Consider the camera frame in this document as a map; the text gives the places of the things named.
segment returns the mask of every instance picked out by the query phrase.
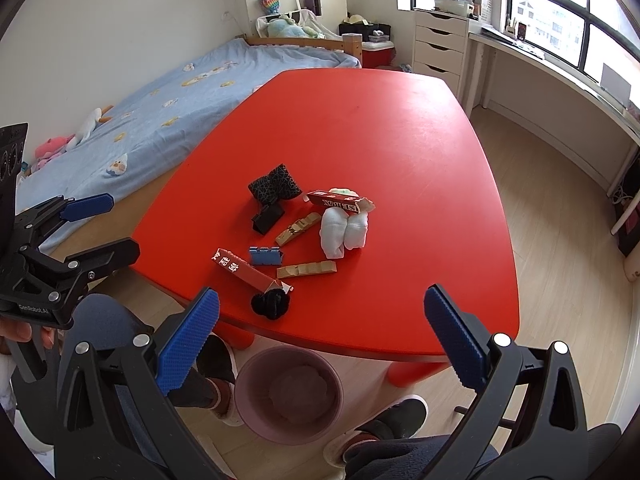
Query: wooden headboard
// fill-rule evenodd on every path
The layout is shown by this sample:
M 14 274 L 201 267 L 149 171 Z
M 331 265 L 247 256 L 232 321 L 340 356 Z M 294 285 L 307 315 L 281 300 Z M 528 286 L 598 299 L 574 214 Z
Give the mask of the wooden headboard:
M 311 38 L 244 38 L 250 45 L 297 45 L 314 46 L 327 50 L 342 50 L 356 57 L 362 64 L 362 34 L 343 34 L 342 40 L 313 40 Z

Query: wooden floor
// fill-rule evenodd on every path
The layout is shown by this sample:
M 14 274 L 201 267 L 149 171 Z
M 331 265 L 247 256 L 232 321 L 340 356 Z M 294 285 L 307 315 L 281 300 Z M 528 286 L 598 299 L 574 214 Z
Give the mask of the wooden floor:
M 511 233 L 520 291 L 518 342 L 542 348 L 557 339 L 567 342 L 588 424 L 600 424 L 620 376 L 632 304 L 622 255 L 609 234 L 612 208 L 593 180 L 521 127 L 479 107 L 472 123 L 494 172 Z M 95 290 L 112 295 L 155 326 L 180 310 L 175 301 L 127 270 Z M 249 350 L 237 353 L 238 364 L 273 344 L 258 338 Z M 386 362 L 325 357 L 344 382 L 346 403 L 343 418 L 320 442 L 294 451 L 265 442 L 246 427 L 229 428 L 204 410 L 182 409 L 180 414 L 196 436 L 213 441 L 240 480 L 321 480 L 332 472 L 322 460 L 324 443 L 409 391 L 383 381 Z M 430 407 L 420 436 L 450 433 L 460 420 L 453 407 L 468 406 L 473 397 L 451 369 L 411 391 Z M 516 415 L 523 394 L 516 392 L 507 416 Z M 494 445 L 500 448 L 507 435 L 498 430 Z

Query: blue plush toy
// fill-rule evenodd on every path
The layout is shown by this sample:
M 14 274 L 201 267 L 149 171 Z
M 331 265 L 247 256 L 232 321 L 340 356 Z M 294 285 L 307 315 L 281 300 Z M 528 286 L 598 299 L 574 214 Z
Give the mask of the blue plush toy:
M 288 17 L 269 22 L 267 34 L 270 38 L 318 38 L 319 34 L 311 27 L 300 27 L 295 20 Z

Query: drawer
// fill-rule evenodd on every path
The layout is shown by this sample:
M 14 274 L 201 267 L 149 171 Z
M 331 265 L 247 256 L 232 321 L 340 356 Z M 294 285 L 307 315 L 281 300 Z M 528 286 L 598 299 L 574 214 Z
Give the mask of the drawer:
M 466 36 L 466 19 L 455 16 L 443 16 L 430 12 L 415 11 L 415 24 L 419 27 L 436 28 L 458 36 Z
M 417 74 L 430 75 L 442 79 L 447 84 L 447 86 L 451 88 L 453 95 L 458 94 L 458 83 L 460 81 L 459 75 L 453 74 L 451 72 L 445 72 L 444 70 L 425 65 L 424 63 L 414 63 L 412 68 Z
M 457 36 L 436 28 L 415 27 L 415 39 L 432 45 L 445 46 L 458 52 L 465 51 L 466 38 L 464 36 Z
M 414 43 L 414 61 L 435 66 L 460 75 L 462 72 L 462 53 L 443 46 L 416 41 Z

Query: white desk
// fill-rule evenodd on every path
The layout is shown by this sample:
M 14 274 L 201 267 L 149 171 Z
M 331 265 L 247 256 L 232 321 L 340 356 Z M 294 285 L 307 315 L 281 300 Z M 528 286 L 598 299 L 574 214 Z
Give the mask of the white desk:
M 548 73 L 552 77 L 558 79 L 558 81 L 563 82 L 569 88 L 575 90 L 580 95 L 582 95 L 585 99 L 589 100 L 592 104 L 596 105 L 600 110 L 606 113 L 623 131 L 631 137 L 634 142 L 634 145 L 629 150 L 626 159 L 618 174 L 616 175 L 613 183 L 609 187 L 607 191 L 607 196 L 611 196 L 611 194 L 615 191 L 616 187 L 622 180 L 626 169 L 631 164 L 631 161 L 636 156 L 638 151 L 638 146 L 640 146 L 640 129 L 638 129 L 634 124 L 632 124 L 627 118 L 621 114 L 615 107 L 613 107 L 609 102 L 607 102 L 602 95 L 600 95 L 597 91 L 591 88 L 589 85 L 579 80 L 577 77 L 573 76 L 566 70 L 561 67 L 545 60 L 540 59 L 539 57 L 533 56 L 520 50 L 515 46 L 511 46 L 505 43 L 501 43 L 500 41 L 492 40 L 487 36 L 476 34 L 474 32 L 469 33 L 469 39 L 475 41 L 478 45 L 476 48 L 476 55 L 474 58 L 474 62 L 472 65 L 471 71 L 471 80 L 469 83 L 469 90 L 466 96 L 466 100 L 464 102 L 465 114 L 467 117 L 471 115 L 471 110 L 474 106 L 474 102 L 476 101 L 476 96 L 478 95 L 478 87 L 481 86 L 482 83 L 482 108 L 487 108 L 489 104 L 489 99 L 491 97 L 491 86 L 494 80 L 495 73 L 495 60 L 497 57 L 497 51 L 505 52 L 510 54 L 511 56 L 515 56 L 522 61 L 525 61 L 540 70 Z M 489 47 L 489 59 L 488 66 L 486 70 L 486 75 L 484 76 L 484 81 L 480 81 L 481 70 L 482 70 L 482 60 L 485 56 L 486 48 Z M 624 224 L 628 216 L 631 214 L 633 209 L 640 203 L 640 191 L 636 194 L 634 199 L 631 201 L 629 206 L 626 208 L 625 213 L 620 217 L 620 220 L 616 222 L 616 224 L 611 229 L 611 234 L 615 234 L 620 227 Z

